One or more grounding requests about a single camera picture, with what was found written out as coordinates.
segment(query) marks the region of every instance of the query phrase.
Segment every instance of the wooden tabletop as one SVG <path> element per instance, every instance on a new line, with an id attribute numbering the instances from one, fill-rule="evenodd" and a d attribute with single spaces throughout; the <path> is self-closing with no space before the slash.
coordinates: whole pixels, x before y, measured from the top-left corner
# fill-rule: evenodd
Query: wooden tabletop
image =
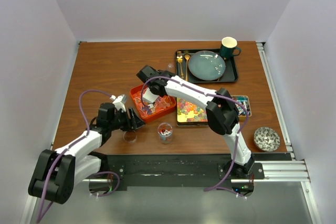
<path id="1" fill-rule="evenodd" d="M 150 65 L 165 69 L 175 65 L 174 54 L 179 49 L 218 48 L 219 41 L 172 41 L 172 42 L 82 42 L 73 69 L 68 93 L 59 122 L 54 149 L 68 144 L 85 130 L 85 123 L 78 107 L 80 94 L 88 89 L 100 89 L 114 95 L 127 94 L 142 82 L 136 77 L 139 70 Z M 232 95 L 247 95 L 250 99 L 252 117 L 243 129 L 243 136 L 252 152 L 260 152 L 254 145 L 254 132 L 268 126 L 281 136 L 277 151 L 286 147 L 268 88 L 259 52 L 254 41 L 240 41 L 242 53 L 236 57 L 239 80 L 235 83 L 204 84 L 203 87 L 218 90 L 226 88 Z M 107 96 L 87 93 L 83 108 L 89 120 L 97 116 L 101 103 Z M 135 106 L 129 98 L 127 106 Z M 173 125 L 173 142 L 159 142 L 157 126 L 162 122 Z M 176 126 L 176 112 L 153 121 L 138 131 L 134 144 L 123 140 L 122 131 L 113 131 L 112 137 L 98 149 L 105 154 L 174 154 L 174 153 L 229 153 L 224 139 L 208 127 L 184 128 Z"/>

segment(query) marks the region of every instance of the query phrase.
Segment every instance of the red container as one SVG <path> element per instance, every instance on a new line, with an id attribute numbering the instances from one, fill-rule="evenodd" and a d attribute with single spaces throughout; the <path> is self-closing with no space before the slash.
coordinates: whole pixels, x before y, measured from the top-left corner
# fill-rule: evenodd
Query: red container
<path id="1" fill-rule="evenodd" d="M 137 108 L 138 111 L 139 111 L 139 108 L 138 108 L 138 106 L 137 106 L 137 103 L 136 103 L 135 100 L 134 100 L 134 95 L 135 95 L 137 92 L 141 91 L 142 86 L 143 86 L 143 84 L 140 85 L 140 86 L 137 86 L 137 87 L 135 87 L 135 88 L 133 88 L 133 89 L 131 89 L 131 97 L 132 97 L 132 100 L 133 100 L 133 102 L 134 102 L 134 104 L 135 104 L 135 107 Z M 167 115 L 167 114 L 169 114 L 169 113 L 171 113 L 171 112 L 174 112 L 174 111 L 175 111 L 175 107 L 176 107 L 176 100 L 175 100 L 175 98 L 173 98 L 173 97 L 170 97 L 170 99 L 171 99 L 171 104 L 172 104 L 172 105 L 169 106 L 168 108 L 166 108 L 166 109 L 163 110 L 163 111 L 160 111 L 160 112 L 158 112 L 158 113 L 154 113 L 154 114 L 152 114 L 152 115 L 150 115 L 150 116 L 147 116 L 146 118 L 143 118 L 143 117 L 141 116 L 140 112 L 139 112 L 139 115 L 140 115 L 141 119 L 144 120 L 145 123 L 149 123 L 149 122 L 152 122 L 152 121 L 154 121 L 154 120 L 156 120 L 156 119 L 158 119 L 158 118 L 160 118 L 160 117 L 162 117 L 162 116 L 164 116 L 164 115 Z"/>

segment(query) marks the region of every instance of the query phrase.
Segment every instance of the wall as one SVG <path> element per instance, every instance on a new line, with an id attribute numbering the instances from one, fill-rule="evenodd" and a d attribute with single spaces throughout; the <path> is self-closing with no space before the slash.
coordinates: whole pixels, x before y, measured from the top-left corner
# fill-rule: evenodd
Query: wall
<path id="1" fill-rule="evenodd" d="M 324 223 L 334 223 L 335 0 L 291 0 L 266 42 L 289 135 L 308 165 Z"/>
<path id="2" fill-rule="evenodd" d="M 76 40 L 56 0 L 0 0 L 0 223 L 19 223 L 57 127 Z"/>
<path id="3" fill-rule="evenodd" d="M 289 0 L 57 0 L 78 40 L 265 41 Z"/>

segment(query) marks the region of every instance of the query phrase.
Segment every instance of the mug handle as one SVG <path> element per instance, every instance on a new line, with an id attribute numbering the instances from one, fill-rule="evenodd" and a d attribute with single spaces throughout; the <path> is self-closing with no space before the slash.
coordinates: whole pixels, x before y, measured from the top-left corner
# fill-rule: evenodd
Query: mug handle
<path id="1" fill-rule="evenodd" d="M 232 56 L 238 56 L 238 55 L 240 55 L 240 53 L 241 53 L 241 49 L 240 49 L 239 47 L 235 47 L 235 49 L 237 49 L 237 50 L 239 51 L 239 53 L 236 54 L 236 55 L 232 54 Z"/>

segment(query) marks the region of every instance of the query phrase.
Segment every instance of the green mug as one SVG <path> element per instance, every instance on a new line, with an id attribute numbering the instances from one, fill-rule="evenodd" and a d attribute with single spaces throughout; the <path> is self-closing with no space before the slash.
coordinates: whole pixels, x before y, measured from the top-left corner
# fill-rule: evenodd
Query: green mug
<path id="1" fill-rule="evenodd" d="M 219 55 L 224 59 L 229 59 L 233 56 L 240 55 L 241 49 L 237 47 L 237 40 L 232 37 L 225 37 L 222 39 L 221 49 L 219 50 Z"/>

